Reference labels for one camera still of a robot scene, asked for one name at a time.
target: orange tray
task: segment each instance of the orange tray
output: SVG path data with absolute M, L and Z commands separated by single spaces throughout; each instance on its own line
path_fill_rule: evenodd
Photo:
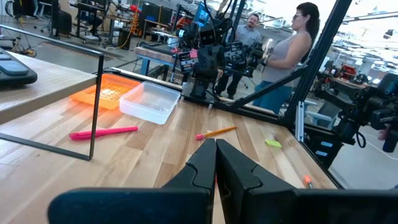
M 103 74 L 101 82 L 101 94 L 99 95 L 99 107 L 113 110 L 119 107 L 120 97 L 141 84 L 128 78 L 112 74 Z M 94 105 L 96 85 L 88 87 L 70 96 L 71 99 Z

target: gray tank top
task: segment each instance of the gray tank top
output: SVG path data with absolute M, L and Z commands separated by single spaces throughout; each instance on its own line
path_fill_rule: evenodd
M 295 37 L 295 35 L 282 40 L 277 45 L 275 45 L 274 50 L 270 54 L 268 60 L 283 60 L 286 58 L 287 51 L 289 50 L 290 41 Z M 292 72 L 292 69 L 278 69 L 266 66 L 262 72 L 262 80 L 267 82 L 276 82 L 281 78 L 288 76 Z M 290 82 L 285 86 L 293 87 L 293 83 Z

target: keyboard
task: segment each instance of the keyboard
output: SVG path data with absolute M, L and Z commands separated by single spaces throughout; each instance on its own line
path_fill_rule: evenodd
M 36 82 L 37 74 L 0 48 L 0 86 L 20 86 Z

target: yellow sticky note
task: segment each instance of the yellow sticky note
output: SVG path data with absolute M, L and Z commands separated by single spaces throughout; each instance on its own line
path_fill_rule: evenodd
M 274 141 L 274 140 L 266 140 L 266 143 L 270 146 L 275 146 L 275 147 L 282 147 L 282 145 L 279 143 L 279 141 Z

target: dark hair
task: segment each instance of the dark hair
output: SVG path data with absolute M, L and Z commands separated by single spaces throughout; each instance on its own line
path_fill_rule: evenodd
M 307 21 L 305 25 L 305 29 L 311 36 L 311 47 L 315 41 L 315 38 L 317 38 L 318 32 L 319 32 L 319 10 L 318 6 L 314 3 L 310 2 L 305 2 L 301 3 L 297 6 L 297 10 L 300 10 L 303 16 L 310 15 L 310 19 Z M 301 62 L 304 62 L 308 55 L 310 54 L 310 50 L 304 55 L 304 57 L 301 59 Z
M 259 15 L 257 15 L 256 13 L 254 13 L 254 14 L 251 14 L 250 16 L 256 16 L 256 17 L 257 17 L 257 21 L 259 21 L 259 20 L 260 20 L 260 17 L 259 17 Z

